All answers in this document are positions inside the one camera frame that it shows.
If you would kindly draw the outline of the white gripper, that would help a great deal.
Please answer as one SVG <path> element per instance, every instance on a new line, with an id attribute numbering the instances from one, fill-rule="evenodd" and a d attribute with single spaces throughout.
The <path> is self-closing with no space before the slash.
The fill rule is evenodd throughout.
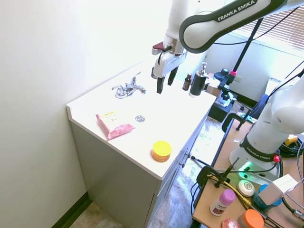
<path id="1" fill-rule="evenodd" d="M 171 86 L 178 71 L 178 66 L 185 61 L 187 52 L 184 51 L 181 55 L 176 56 L 171 52 L 163 52 L 156 60 L 152 69 L 152 77 L 157 79 L 157 93 L 161 94 L 165 76 L 170 73 L 168 85 Z"/>

